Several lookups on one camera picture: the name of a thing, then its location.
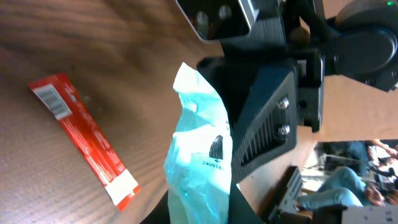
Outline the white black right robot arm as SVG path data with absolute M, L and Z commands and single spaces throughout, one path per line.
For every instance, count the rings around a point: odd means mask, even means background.
M 223 49 L 197 69 L 227 110 L 233 183 L 292 150 L 298 126 L 320 130 L 326 76 L 382 91 L 397 83 L 396 1 L 352 1 L 329 19 L 321 1 L 177 5 L 200 40 Z

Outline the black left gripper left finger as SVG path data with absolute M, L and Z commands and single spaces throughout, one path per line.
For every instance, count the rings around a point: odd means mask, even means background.
M 140 224 L 170 224 L 168 194 L 169 191 L 166 191 L 159 203 Z

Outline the white teal wipes packet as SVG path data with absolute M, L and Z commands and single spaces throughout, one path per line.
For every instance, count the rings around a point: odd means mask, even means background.
M 227 223 L 233 140 L 217 91 L 181 64 L 173 89 L 182 106 L 164 163 L 171 223 Z

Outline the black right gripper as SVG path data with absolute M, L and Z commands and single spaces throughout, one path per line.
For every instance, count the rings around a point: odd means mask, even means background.
M 321 1 L 177 0 L 200 40 L 220 57 L 198 71 L 220 95 L 233 138 L 232 181 L 292 150 L 297 128 L 318 132 L 323 115 L 323 55 L 291 38 L 301 21 L 324 20 Z

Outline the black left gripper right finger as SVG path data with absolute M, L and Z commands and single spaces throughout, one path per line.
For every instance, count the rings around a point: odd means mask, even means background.
M 263 224 L 236 184 L 231 184 L 228 224 Z

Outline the red snack stick packet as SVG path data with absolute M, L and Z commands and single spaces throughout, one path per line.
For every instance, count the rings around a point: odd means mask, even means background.
M 67 74 L 45 77 L 30 83 L 29 88 L 80 150 L 113 204 L 124 210 L 140 186 L 90 115 Z

